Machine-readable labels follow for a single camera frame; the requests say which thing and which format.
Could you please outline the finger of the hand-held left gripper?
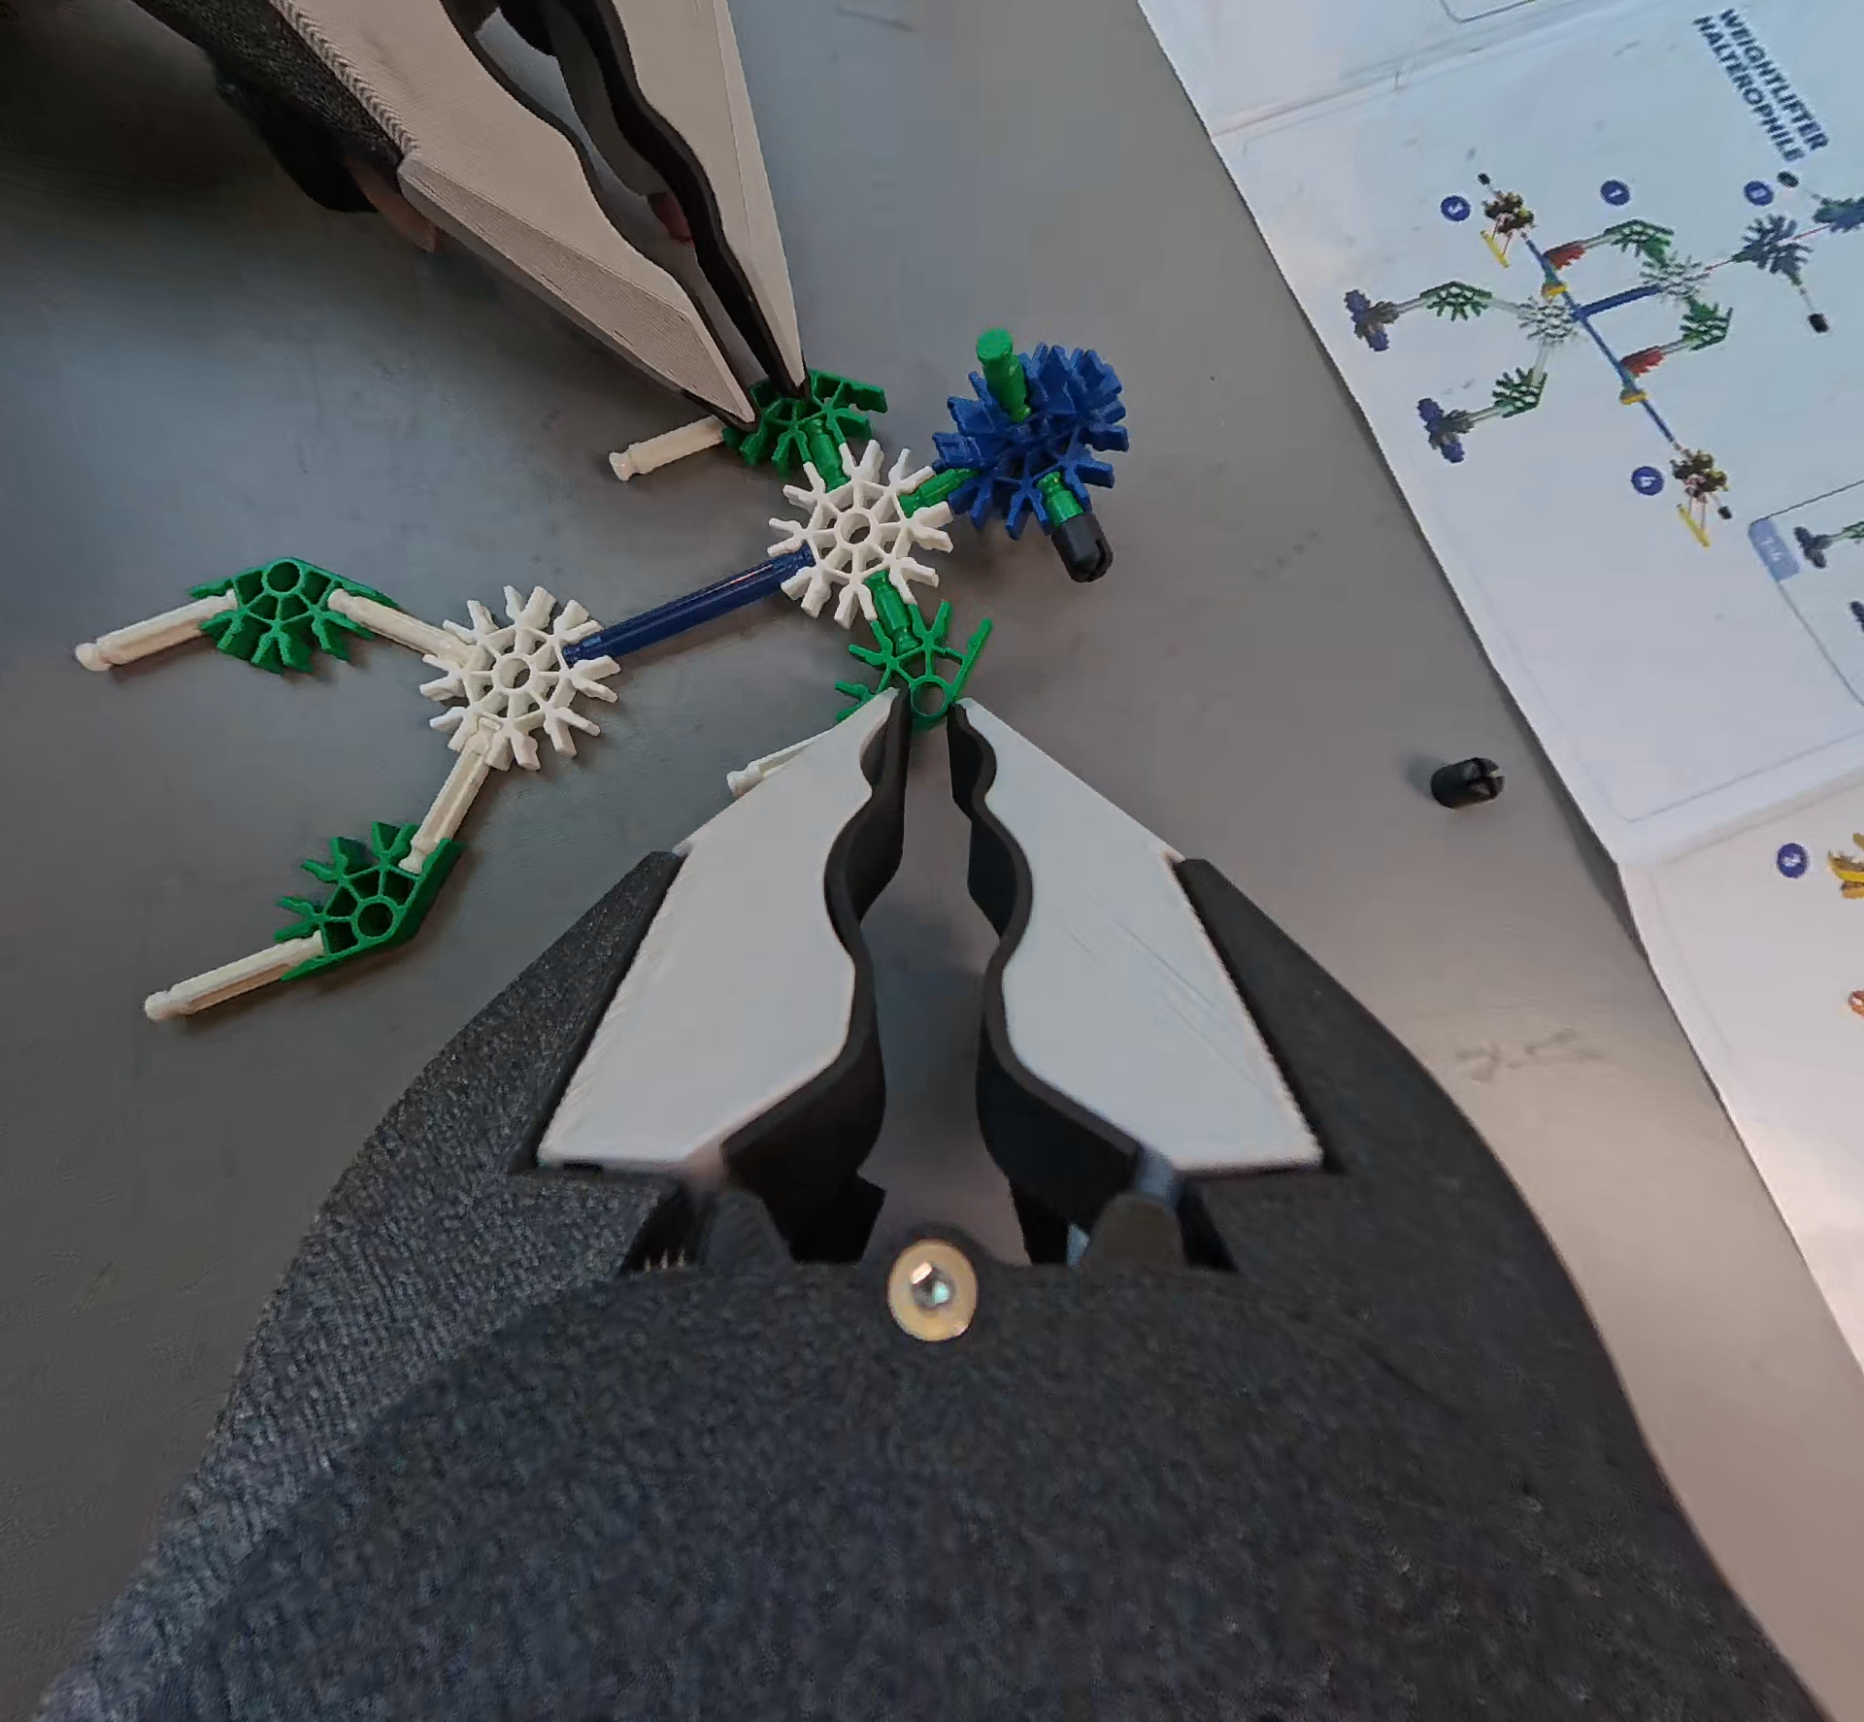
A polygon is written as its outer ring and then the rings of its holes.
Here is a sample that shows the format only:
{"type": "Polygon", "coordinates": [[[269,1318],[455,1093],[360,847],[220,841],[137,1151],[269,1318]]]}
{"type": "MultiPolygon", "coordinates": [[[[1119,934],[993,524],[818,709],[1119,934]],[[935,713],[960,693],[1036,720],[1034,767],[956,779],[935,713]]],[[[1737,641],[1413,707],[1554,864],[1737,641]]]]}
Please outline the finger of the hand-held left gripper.
{"type": "Polygon", "coordinates": [[[698,270],[780,394],[809,367],[770,173],[750,109],[729,0],[442,0],[494,82],[576,140],[481,37],[500,16],[556,60],[587,144],[585,173],[640,167],[642,196],[681,210],[698,270]]]}
{"type": "Polygon", "coordinates": [[[681,208],[642,196],[638,165],[626,179],[605,163],[585,173],[576,148],[589,138],[554,56],[498,14],[479,33],[574,140],[502,89],[444,0],[273,4],[401,148],[399,187],[422,216],[731,427],[754,425],[731,340],[750,352],[698,270],[681,208]]]}

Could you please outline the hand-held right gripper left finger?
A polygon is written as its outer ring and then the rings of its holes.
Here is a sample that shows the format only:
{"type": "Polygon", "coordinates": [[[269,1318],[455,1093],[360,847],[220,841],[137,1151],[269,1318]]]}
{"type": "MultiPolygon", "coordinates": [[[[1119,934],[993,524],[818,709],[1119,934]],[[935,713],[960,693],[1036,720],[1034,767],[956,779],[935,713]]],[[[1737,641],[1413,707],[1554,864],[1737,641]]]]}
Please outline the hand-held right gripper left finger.
{"type": "Polygon", "coordinates": [[[545,1167],[830,1208],[881,1134],[865,918],[906,841],[914,709],[886,691],[684,843],[537,1149],[545,1167]]]}

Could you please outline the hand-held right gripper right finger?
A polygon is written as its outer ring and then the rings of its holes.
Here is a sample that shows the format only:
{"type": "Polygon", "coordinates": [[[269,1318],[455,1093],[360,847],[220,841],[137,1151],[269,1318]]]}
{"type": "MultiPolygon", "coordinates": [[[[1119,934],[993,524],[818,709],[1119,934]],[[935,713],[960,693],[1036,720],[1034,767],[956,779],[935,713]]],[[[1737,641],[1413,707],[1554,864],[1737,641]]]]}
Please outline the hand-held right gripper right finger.
{"type": "Polygon", "coordinates": [[[978,1115],[1014,1196],[1098,1217],[1162,1182],[1314,1171],[1189,860],[980,701],[947,718],[968,891],[991,922],[978,1115]]]}

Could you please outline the construction toy figure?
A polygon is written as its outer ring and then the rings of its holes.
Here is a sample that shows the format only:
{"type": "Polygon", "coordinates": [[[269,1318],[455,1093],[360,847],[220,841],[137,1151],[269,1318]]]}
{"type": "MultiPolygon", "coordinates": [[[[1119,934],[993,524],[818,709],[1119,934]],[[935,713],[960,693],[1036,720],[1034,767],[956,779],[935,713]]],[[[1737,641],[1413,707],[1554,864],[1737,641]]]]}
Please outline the construction toy figure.
{"type": "Polygon", "coordinates": [[[919,590],[943,583],[933,555],[952,553],[952,522],[991,522],[1011,538],[1040,532],[1069,579],[1098,583],[1112,544],[1094,493],[1114,487],[1112,454],[1131,451],[1125,383],[1086,346],[1028,350],[1009,330],[978,338],[968,392],[948,400],[950,427],[935,460],[888,456],[875,416],[881,387],[813,369],[799,392],[754,387],[756,420],[735,429],[710,416],[613,454],[618,480],[655,474],[700,453],[729,451],[783,476],[789,517],[774,544],[741,569],[663,606],[601,623],[548,588],[506,590],[502,610],[471,602],[465,619],[413,616],[385,592],[337,569],[282,557],[199,585],[187,602],[77,647],[77,662],[108,674],[176,647],[215,651],[271,676],[349,660],[352,645],[385,639],[424,660],[432,728],[453,757],[428,812],[337,837],[304,862],[317,889],[282,901],[292,917],[267,948],[199,973],[145,1000],[152,1021],[176,1021],[251,992],[383,955],[418,934],[463,854],[461,829],[488,783],[537,773],[545,748],[572,757],[601,726],[589,703],[613,705],[620,664],[723,618],[783,596],[813,619],[851,633],[863,680],[840,682],[851,707],[892,691],[925,732],[960,701],[991,639],[952,637],[952,604],[919,590]]]}

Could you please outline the grey desk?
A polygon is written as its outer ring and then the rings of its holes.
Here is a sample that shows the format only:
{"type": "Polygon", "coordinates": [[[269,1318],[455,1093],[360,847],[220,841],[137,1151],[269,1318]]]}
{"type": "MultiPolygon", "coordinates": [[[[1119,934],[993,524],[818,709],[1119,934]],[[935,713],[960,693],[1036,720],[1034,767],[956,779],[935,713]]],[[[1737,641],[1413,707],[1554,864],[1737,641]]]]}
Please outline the grey desk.
{"type": "MultiPolygon", "coordinates": [[[[1834,1718],[1861,1718],[1861,1371],[1137,0],[731,0],[816,363],[925,453],[978,334],[1102,352],[1115,565],[960,540],[985,705],[1218,866],[1482,1130],[1651,1450],[1834,1718]],[[1432,775],[1488,757],[1496,802],[1432,775]]],[[[754,563],[690,406],[479,262],[317,208],[125,0],[5,22],[5,1718],[32,1718],[197,1466],[271,1291],[428,1060],[729,771],[834,718],[780,606],[638,662],[496,779],[430,924],[195,1025],[302,858],[424,814],[420,662],[273,678],[77,645],[304,555],[424,618],[618,619],[754,563]]]]}

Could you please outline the person's left hand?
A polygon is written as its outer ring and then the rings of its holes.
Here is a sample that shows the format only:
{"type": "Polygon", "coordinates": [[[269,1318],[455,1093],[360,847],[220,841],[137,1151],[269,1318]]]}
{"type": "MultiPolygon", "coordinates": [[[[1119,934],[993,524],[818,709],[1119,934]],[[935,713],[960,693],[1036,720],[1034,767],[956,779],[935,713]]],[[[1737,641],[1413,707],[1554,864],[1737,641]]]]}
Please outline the person's left hand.
{"type": "Polygon", "coordinates": [[[444,241],[442,229],[405,194],[397,177],[383,175],[372,161],[349,155],[345,167],[368,206],[411,247],[436,254],[444,241]]]}

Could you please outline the folded instruction sheet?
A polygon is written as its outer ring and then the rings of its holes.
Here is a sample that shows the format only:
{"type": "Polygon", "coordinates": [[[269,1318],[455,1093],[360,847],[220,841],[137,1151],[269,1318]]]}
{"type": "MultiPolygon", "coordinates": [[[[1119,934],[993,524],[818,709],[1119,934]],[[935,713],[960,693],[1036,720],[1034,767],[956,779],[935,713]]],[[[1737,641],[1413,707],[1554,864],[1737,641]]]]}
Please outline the folded instruction sheet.
{"type": "Polygon", "coordinates": [[[1863,0],[1137,0],[1863,1340],[1863,0]]]}

